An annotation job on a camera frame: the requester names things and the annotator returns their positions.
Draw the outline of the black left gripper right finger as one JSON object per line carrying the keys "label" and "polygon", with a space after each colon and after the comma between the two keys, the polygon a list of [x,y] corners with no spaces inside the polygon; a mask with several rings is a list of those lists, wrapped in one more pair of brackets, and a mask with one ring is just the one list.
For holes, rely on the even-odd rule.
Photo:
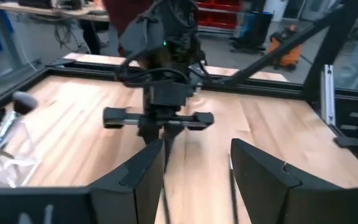
{"label": "black left gripper right finger", "polygon": [[251,222],[283,223],[289,190],[300,185],[285,162],[241,139],[231,141],[231,161]]}

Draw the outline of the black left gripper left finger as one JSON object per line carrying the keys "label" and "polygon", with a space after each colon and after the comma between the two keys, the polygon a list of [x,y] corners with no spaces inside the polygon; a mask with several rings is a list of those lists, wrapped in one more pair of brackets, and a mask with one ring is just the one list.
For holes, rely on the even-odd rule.
{"label": "black left gripper left finger", "polygon": [[153,224],[163,184],[163,141],[155,140],[89,186],[97,224]]}

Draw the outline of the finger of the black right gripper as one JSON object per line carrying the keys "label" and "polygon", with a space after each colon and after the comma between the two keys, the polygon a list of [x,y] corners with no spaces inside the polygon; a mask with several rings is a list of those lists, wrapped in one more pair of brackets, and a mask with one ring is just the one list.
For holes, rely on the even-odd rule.
{"label": "finger of the black right gripper", "polygon": [[139,126],[139,136],[143,138],[146,145],[159,138],[160,126],[150,124]]}
{"label": "finger of the black right gripper", "polygon": [[183,126],[179,124],[166,124],[162,138],[165,141],[166,146],[171,146],[175,138],[183,131]]}

